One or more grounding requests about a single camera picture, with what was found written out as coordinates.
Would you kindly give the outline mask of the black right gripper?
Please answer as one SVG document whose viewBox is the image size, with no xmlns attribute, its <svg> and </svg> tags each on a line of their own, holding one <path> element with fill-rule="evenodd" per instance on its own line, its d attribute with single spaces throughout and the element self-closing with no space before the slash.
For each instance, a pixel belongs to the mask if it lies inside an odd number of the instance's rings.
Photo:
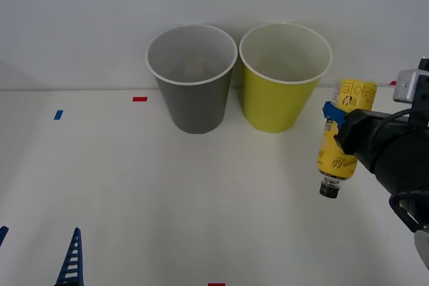
<svg viewBox="0 0 429 286">
<path fill-rule="evenodd" d="M 394 139 L 411 132 L 408 118 L 390 119 L 390 114 L 356 109 L 346 113 L 326 101 L 322 108 L 324 118 L 334 121 L 339 129 L 334 136 L 344 154 L 355 156 L 371 173 L 381 152 Z"/>
</svg>

